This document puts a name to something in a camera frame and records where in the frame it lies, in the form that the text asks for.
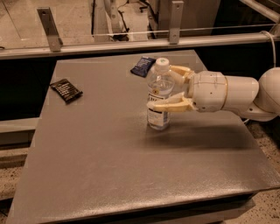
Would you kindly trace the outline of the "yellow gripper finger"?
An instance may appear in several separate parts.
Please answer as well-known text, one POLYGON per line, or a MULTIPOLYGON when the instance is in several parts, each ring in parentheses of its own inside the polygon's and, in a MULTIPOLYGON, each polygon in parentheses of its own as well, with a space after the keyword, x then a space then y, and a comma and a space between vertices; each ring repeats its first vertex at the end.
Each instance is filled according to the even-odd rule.
POLYGON ((193 100, 186 98, 184 92, 174 94, 167 99, 149 101, 147 108, 157 112, 186 112, 196 109, 193 100))
POLYGON ((175 80, 175 83, 182 87, 188 83, 193 76, 194 71, 186 66, 169 66, 169 75, 175 80))

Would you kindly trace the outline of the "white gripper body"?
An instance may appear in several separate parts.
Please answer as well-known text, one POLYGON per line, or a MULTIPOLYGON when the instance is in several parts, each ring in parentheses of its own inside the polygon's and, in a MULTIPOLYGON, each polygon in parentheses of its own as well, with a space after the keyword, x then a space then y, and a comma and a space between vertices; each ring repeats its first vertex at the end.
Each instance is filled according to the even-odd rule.
POLYGON ((227 96, 228 82, 220 72, 195 73, 189 81, 187 97, 199 112, 215 112, 222 109, 227 96))

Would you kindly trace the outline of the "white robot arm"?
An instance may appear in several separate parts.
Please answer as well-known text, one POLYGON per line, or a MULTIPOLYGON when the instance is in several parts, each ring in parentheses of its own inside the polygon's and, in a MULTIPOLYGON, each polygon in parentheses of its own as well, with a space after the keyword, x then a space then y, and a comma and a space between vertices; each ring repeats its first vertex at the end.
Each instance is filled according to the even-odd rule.
POLYGON ((172 66, 171 74, 188 89, 164 100, 147 104, 158 112, 230 111, 241 118, 267 122, 280 116, 280 68, 273 67, 261 78, 228 76, 220 72, 194 71, 172 66))

